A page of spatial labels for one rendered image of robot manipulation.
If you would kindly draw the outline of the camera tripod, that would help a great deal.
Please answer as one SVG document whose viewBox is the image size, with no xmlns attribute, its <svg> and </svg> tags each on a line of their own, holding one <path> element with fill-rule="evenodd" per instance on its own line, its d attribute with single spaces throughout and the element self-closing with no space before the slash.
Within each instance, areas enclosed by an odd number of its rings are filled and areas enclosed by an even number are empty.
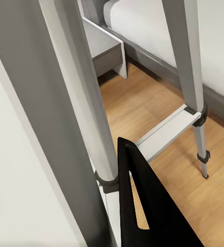
<svg viewBox="0 0 224 247">
<path fill-rule="evenodd" d="M 150 163 L 193 125 L 208 179 L 197 0 L 162 5 L 185 104 L 135 145 Z M 121 247 L 118 156 L 77 0 L 0 0 L 0 247 Z"/>
</svg>

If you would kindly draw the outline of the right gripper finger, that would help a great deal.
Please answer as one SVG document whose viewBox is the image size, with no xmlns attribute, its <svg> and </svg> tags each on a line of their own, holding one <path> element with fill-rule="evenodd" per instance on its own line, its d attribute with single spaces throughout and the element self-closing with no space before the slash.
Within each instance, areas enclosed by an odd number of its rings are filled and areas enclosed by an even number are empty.
<svg viewBox="0 0 224 247">
<path fill-rule="evenodd" d="M 134 142 L 118 137 L 121 247 L 204 247 Z M 132 184 L 149 229 L 138 227 Z"/>
</svg>

